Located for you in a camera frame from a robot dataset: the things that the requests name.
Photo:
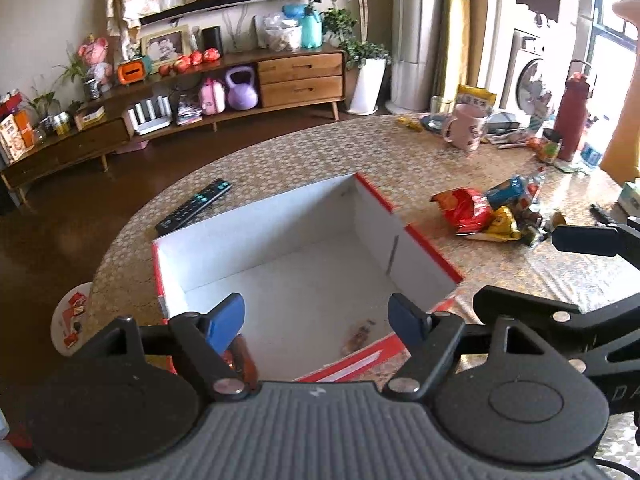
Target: teal bottle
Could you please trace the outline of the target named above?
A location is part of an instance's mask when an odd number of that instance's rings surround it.
[[[322,46],[322,20],[317,10],[307,7],[300,25],[302,26],[302,48]]]

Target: apple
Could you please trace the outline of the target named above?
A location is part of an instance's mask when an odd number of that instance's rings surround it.
[[[191,64],[193,66],[199,65],[202,63],[202,53],[199,50],[191,53]]]
[[[174,63],[174,70],[178,73],[178,74],[184,74],[187,69],[189,68],[189,65],[187,64],[187,62],[185,60],[183,60],[181,57],[178,58],[178,61],[176,61]]]
[[[171,65],[169,64],[161,65],[160,68],[158,69],[158,72],[162,77],[168,76],[171,73]]]
[[[202,59],[206,63],[211,63],[213,61],[217,61],[220,59],[220,53],[216,48],[208,48],[207,50],[204,51]]]

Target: washing machine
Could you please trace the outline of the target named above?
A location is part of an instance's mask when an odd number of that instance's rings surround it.
[[[514,30],[511,57],[504,81],[500,108],[516,115],[523,124],[529,122],[534,102],[545,89],[544,40],[530,32]]]

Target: white flower pot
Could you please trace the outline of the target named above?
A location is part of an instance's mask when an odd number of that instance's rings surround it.
[[[371,115],[377,110],[376,101],[380,93],[380,85],[385,75],[385,59],[367,59],[358,71],[356,88],[347,108],[347,113],[355,115]]]

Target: air conditioner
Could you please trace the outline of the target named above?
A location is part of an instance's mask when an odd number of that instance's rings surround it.
[[[438,51],[442,0],[394,0],[391,99],[393,114],[427,110]]]

